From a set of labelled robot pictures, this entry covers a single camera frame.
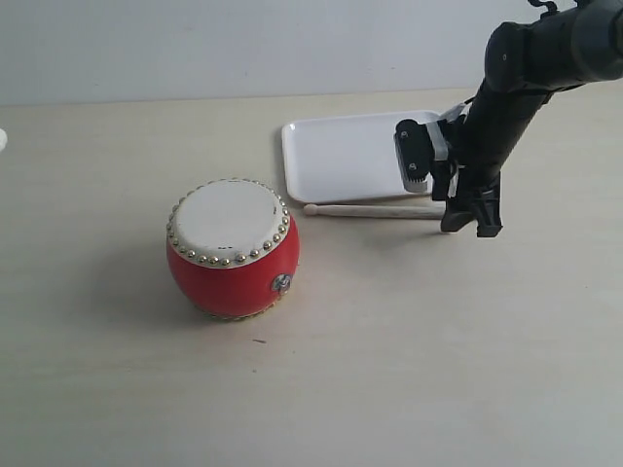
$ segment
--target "white wall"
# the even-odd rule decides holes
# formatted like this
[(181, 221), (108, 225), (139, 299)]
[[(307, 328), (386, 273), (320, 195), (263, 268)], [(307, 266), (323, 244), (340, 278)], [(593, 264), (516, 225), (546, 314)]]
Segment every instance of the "white wall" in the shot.
[(538, 14), (527, 0), (1, 0), (0, 104), (471, 87), (499, 23)]

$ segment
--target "drum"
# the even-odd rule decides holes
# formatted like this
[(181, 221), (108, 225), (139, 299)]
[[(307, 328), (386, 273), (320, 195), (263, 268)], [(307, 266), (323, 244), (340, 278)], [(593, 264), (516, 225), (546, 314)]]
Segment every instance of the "drum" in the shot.
[(299, 262), (297, 226), (270, 187), (210, 182), (173, 207), (166, 257), (175, 282), (211, 316), (257, 315), (287, 294)]

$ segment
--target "white table surface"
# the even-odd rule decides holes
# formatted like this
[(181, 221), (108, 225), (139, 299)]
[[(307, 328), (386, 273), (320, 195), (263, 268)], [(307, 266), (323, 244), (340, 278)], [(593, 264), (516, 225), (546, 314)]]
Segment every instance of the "white table surface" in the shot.
[(233, 325), (169, 276), (180, 196), (283, 192), (291, 120), (471, 90), (0, 108), (0, 465), (620, 467), (622, 90), (537, 116), (494, 240), (295, 209), (291, 294)]

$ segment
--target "white drumhead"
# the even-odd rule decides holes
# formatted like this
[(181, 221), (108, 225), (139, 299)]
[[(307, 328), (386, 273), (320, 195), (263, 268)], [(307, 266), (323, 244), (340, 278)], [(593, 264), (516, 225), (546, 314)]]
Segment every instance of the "white drumhead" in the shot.
[(167, 226), (171, 244), (207, 267), (247, 265), (273, 251), (290, 224), (285, 203), (269, 187), (221, 180), (180, 200)]

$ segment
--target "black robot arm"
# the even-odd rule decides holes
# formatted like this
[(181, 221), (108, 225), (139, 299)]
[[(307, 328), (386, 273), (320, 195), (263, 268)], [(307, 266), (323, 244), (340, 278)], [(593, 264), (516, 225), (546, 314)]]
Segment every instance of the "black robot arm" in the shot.
[(477, 221), (478, 236), (497, 236), (501, 169), (539, 109), (558, 92), (623, 78), (623, 0), (576, 0), (564, 12), (554, 2), (529, 1), (547, 12), (492, 34), (473, 99), (437, 122), (396, 126), (405, 182), (430, 173), (432, 198), (446, 201), (443, 232)]

